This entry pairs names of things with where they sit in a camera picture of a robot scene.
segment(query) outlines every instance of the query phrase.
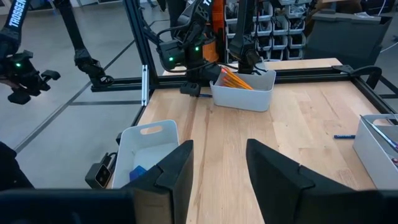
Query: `gray floor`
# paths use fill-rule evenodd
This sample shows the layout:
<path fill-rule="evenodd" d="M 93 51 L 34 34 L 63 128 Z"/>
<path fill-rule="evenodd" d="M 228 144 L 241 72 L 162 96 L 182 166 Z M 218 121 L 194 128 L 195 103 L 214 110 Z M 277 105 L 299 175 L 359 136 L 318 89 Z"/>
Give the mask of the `gray floor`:
<path fill-rule="evenodd" d="M 144 11 L 148 24 L 158 32 L 169 26 L 168 14 L 159 10 Z M 141 61 L 124 8 L 121 4 L 103 4 L 76 9 L 75 16 L 85 44 L 93 58 L 115 78 L 139 77 Z M 0 24 L 5 17 L 0 17 Z M 35 53 L 32 62 L 40 71 L 56 70 L 62 78 L 50 82 L 49 92 L 33 98 L 24 106 L 7 101 L 10 89 L 0 85 L 0 140 L 13 147 L 17 160 L 28 178 L 38 188 L 88 188 L 84 181 L 90 165 L 105 152 L 114 152 L 117 133 L 132 123 L 139 105 L 81 105 L 85 102 L 140 100 L 140 91 L 92 93 L 88 77 L 73 63 L 73 47 L 60 15 L 52 11 L 30 13 L 23 27 L 21 50 Z M 383 44 L 391 44 L 398 35 L 395 17 Z M 158 73 L 163 69 L 151 44 Z M 396 63 L 398 47 L 383 52 L 376 65 L 383 75 L 398 85 Z M 389 93 L 383 84 L 380 93 Z M 389 100 L 398 110 L 398 100 Z"/>

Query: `wooden table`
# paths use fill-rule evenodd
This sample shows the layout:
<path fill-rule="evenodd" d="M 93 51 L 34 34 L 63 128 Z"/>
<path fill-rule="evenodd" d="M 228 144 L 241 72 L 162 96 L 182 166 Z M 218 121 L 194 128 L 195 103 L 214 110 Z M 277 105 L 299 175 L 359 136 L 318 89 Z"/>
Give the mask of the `wooden table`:
<path fill-rule="evenodd" d="M 267 62 L 269 69 L 340 65 L 337 59 Z M 180 143 L 194 140 L 194 175 L 187 223 L 264 223 L 246 165 L 246 140 L 255 138 L 291 159 L 354 189 L 375 186 L 356 155 L 359 115 L 379 113 L 351 82 L 280 84 L 269 111 L 215 106 L 211 98 L 156 90 L 139 124 L 177 123 Z"/>

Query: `white plastic bin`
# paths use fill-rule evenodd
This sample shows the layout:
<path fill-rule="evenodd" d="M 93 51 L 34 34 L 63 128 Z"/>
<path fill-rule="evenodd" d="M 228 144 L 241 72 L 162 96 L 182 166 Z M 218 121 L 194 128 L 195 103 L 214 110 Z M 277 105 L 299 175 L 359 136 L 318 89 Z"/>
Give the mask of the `white plastic bin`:
<path fill-rule="evenodd" d="M 296 4 L 311 3 L 313 0 L 296 0 Z"/>
<path fill-rule="evenodd" d="M 259 16 L 259 21 L 269 21 L 271 20 L 272 15 L 274 14 L 274 8 L 272 4 L 268 1 L 262 2 L 262 8 L 264 9 L 264 13 Z M 253 22 L 257 21 L 256 15 L 253 17 Z"/>
<path fill-rule="evenodd" d="M 227 19 L 226 18 L 226 8 L 227 5 L 224 6 L 224 18 L 225 18 L 225 23 L 228 24 L 236 24 L 238 22 L 238 18 L 233 18 L 233 19 Z"/>
<path fill-rule="evenodd" d="M 296 21 L 302 20 L 301 24 L 298 27 L 293 27 L 292 26 L 296 23 Z M 304 18 L 295 18 L 295 19 L 289 19 L 289 34 L 301 34 L 305 28 L 305 21 Z"/>
<path fill-rule="evenodd" d="M 274 35 L 287 35 L 289 31 L 289 22 L 285 16 L 276 16 L 271 19 L 272 21 L 272 31 Z"/>
<path fill-rule="evenodd" d="M 298 51 L 298 55 L 292 55 L 292 51 Z M 303 59 L 302 49 L 289 49 L 286 48 L 286 59 L 287 60 L 300 60 Z"/>
<path fill-rule="evenodd" d="M 305 35 L 303 33 L 301 34 L 295 34 L 295 35 L 301 35 L 302 41 L 301 43 L 293 43 L 293 36 L 290 35 L 288 36 L 288 43 L 289 43 L 289 48 L 290 49 L 301 49 L 305 46 L 305 42 L 307 41 L 305 38 Z"/>
<path fill-rule="evenodd" d="M 282 39 L 282 43 L 276 43 L 276 39 Z M 272 37 L 272 49 L 273 50 L 283 50 L 287 46 L 287 36 L 274 36 Z"/>
<path fill-rule="evenodd" d="M 272 22 L 271 21 L 262 21 L 257 26 L 257 36 L 268 36 L 272 32 Z"/>
<path fill-rule="evenodd" d="M 260 44 L 260 39 L 268 39 L 267 44 Z M 264 37 L 264 36 L 258 37 L 256 45 L 257 45 L 257 50 L 269 50 L 272 47 L 272 37 Z"/>
<path fill-rule="evenodd" d="M 274 14 L 274 9 L 272 8 L 272 4 L 270 4 L 269 2 L 263 2 L 262 6 L 264 8 L 264 13 L 259 16 L 259 21 L 269 21 L 271 19 L 272 15 Z M 227 5 L 224 6 L 225 23 L 227 25 L 238 23 L 238 18 L 237 17 L 236 18 L 232 18 L 232 19 L 227 19 L 227 17 L 226 17 L 226 8 L 227 8 Z M 256 22 L 256 21 L 257 21 L 257 16 L 254 15 L 253 16 L 253 22 Z"/>
<path fill-rule="evenodd" d="M 150 128 L 158 131 L 149 133 Z M 137 166 L 149 170 L 178 145 L 177 125 L 173 120 L 127 128 L 121 136 L 112 188 L 125 186 L 130 182 L 130 172 Z"/>
<path fill-rule="evenodd" d="M 395 116 L 398 114 L 369 114 L 363 117 L 374 123 L 378 119 L 396 119 Z M 398 141 L 398 126 L 375 125 L 393 141 Z M 359 120 L 353 147 L 378 189 L 398 189 L 398 167 L 392 162 L 398 153 L 363 120 Z"/>
<path fill-rule="evenodd" d="M 284 58 L 283 50 L 271 50 L 270 61 L 281 61 Z"/>
<path fill-rule="evenodd" d="M 272 91 L 274 89 L 276 72 L 269 70 L 263 75 L 236 74 L 254 90 L 243 90 L 239 88 L 229 88 L 221 86 L 225 76 L 222 73 L 217 82 L 210 82 L 211 92 L 215 105 L 226 106 L 251 111 L 266 111 L 271 102 Z"/>
<path fill-rule="evenodd" d="M 279 3 L 283 6 L 288 5 L 288 4 L 294 4 L 296 0 L 279 0 Z"/>
<path fill-rule="evenodd" d="M 264 62 L 269 61 L 269 57 L 271 56 L 271 51 L 260 51 L 259 52 L 260 57 L 262 57 Z"/>
<path fill-rule="evenodd" d="M 306 11 L 305 4 L 292 4 L 285 8 L 286 16 L 290 18 L 301 18 Z"/>
<path fill-rule="evenodd" d="M 228 39 L 232 39 L 235 36 L 235 32 L 231 32 L 229 30 L 231 28 L 231 26 L 234 26 L 234 28 L 236 28 L 236 24 L 229 24 L 226 26 L 226 36 Z M 253 31 L 251 32 L 251 35 L 254 37 L 254 34 L 255 34 L 254 29 L 256 28 L 256 26 L 255 25 L 253 25 L 253 26 L 254 26 L 254 28 L 253 28 Z"/>

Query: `blue marker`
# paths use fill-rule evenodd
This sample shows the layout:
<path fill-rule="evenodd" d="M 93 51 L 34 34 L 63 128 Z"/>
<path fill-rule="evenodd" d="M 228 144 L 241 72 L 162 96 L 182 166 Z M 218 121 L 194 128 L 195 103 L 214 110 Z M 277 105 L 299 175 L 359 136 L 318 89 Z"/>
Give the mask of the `blue marker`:
<path fill-rule="evenodd" d="M 355 134 L 336 134 L 335 139 L 354 139 Z"/>
<path fill-rule="evenodd" d="M 212 98 L 213 95 L 211 95 L 211 94 L 199 94 L 199 97 L 208 97 L 208 98 Z"/>

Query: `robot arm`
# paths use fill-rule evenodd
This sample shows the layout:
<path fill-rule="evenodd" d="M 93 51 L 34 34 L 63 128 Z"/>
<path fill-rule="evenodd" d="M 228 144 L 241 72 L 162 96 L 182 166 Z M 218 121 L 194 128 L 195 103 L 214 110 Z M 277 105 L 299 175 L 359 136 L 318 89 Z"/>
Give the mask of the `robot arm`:
<path fill-rule="evenodd" d="M 63 22 L 75 49 L 75 65 L 82 72 L 86 73 L 93 86 L 110 85 L 113 82 L 111 76 L 105 74 L 99 61 L 93 59 L 81 38 L 75 16 L 73 15 L 70 0 L 55 0 L 55 6 L 59 9 Z"/>
<path fill-rule="evenodd" d="M 238 73 L 252 74 L 260 57 L 256 52 L 253 30 L 253 16 L 257 0 L 240 0 L 236 34 L 229 45 L 232 56 L 238 60 Z"/>
<path fill-rule="evenodd" d="M 0 30 L 0 82 L 9 85 L 13 91 L 8 100 L 20 105 L 26 104 L 30 96 L 38 96 L 41 91 L 49 90 L 49 80 L 60 78 L 58 72 L 50 70 L 39 75 L 40 72 L 30 62 L 32 52 L 25 50 L 17 54 L 28 5 L 29 2 L 26 0 L 15 0 L 6 24 Z"/>
<path fill-rule="evenodd" d="M 160 61 L 167 71 L 171 71 L 177 65 L 185 66 L 188 80 L 192 83 L 203 83 L 203 80 L 216 81 L 220 74 L 220 67 L 207 62 L 202 52 L 205 40 L 203 34 L 206 24 L 210 21 L 213 1 L 196 0 L 183 11 L 177 21 L 177 27 L 163 30 L 157 35 L 174 31 L 173 40 L 158 45 Z M 251 36 L 255 3 L 256 0 L 239 1 L 238 29 L 230 46 L 231 53 L 238 60 L 239 73 L 252 73 L 259 60 Z"/>

